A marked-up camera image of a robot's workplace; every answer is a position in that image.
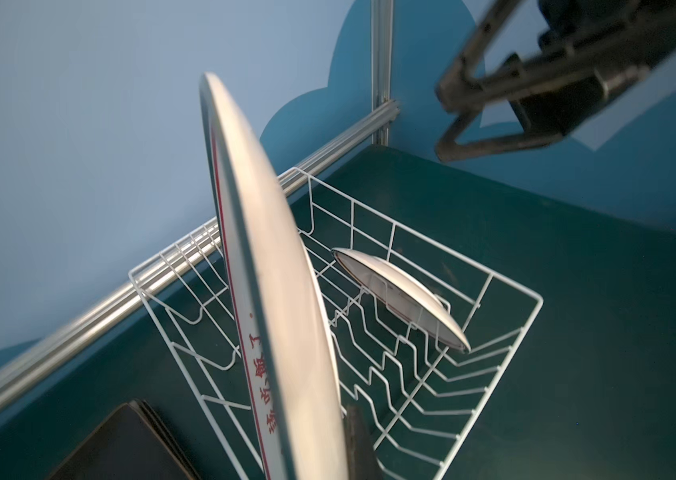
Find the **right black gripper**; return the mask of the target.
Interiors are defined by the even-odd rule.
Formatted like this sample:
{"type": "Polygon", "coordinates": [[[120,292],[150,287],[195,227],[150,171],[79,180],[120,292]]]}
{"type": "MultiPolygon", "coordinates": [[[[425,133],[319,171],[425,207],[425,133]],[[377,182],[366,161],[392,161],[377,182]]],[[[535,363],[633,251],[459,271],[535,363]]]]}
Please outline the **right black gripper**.
{"type": "Polygon", "coordinates": [[[676,51],[676,1],[469,1],[481,13],[436,87],[448,113],[461,113],[435,146],[442,163],[544,148],[569,135],[648,77],[676,51]],[[510,105],[522,133],[465,144],[457,138],[481,111],[463,98],[530,79],[510,105]]]}

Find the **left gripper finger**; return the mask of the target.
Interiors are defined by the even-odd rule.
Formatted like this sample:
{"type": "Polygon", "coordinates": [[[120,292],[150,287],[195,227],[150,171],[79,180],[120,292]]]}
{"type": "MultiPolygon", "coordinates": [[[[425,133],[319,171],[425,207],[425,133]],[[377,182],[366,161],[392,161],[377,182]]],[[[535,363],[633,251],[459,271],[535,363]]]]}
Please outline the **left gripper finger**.
{"type": "Polygon", "coordinates": [[[384,478],[362,410],[356,405],[346,408],[344,432],[350,480],[384,478]]]}

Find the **white round plate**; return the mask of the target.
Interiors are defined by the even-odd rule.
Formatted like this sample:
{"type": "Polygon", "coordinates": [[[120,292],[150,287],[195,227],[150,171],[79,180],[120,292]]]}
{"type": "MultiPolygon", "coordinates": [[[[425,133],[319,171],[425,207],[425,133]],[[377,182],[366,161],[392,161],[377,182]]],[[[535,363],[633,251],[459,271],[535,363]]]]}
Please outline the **white round plate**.
{"type": "Polygon", "coordinates": [[[325,308],[287,197],[258,137],[213,73],[203,132],[247,386],[269,479],[349,476],[325,308]]]}
{"type": "Polygon", "coordinates": [[[398,318],[415,325],[458,351],[471,345],[438,297],[420,281],[389,261],[354,249],[333,248],[335,260],[398,318]]]}

